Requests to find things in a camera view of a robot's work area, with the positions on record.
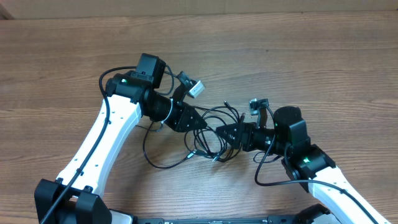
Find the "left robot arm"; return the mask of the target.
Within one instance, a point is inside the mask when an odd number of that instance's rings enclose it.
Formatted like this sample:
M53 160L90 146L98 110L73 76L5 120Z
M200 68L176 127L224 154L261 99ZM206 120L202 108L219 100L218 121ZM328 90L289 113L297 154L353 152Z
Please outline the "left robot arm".
M103 103L90 132L73 159L54 181L42 179L34 192L40 223L136 223L126 212L103 201L112 166L129 133L144 116L177 133L205 128L206 121L184 98L196 98L202 81L185 72L172 75L180 84L168 94L157 91L170 67L159 57L142 54L136 66L108 70L114 77L99 78Z

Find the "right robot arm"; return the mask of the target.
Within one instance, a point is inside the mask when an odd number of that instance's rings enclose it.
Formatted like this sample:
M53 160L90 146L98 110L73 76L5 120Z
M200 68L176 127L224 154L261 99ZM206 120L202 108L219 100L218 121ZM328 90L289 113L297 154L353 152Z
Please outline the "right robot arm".
M319 203L302 210L292 223L387 223L369 202L348 182L341 169L326 152L311 142L300 108L285 106L271 114L274 127L265 126L268 106L255 106L259 121L227 124L216 133L234 148L261 150L265 156L277 155L288 180L267 186L300 184Z

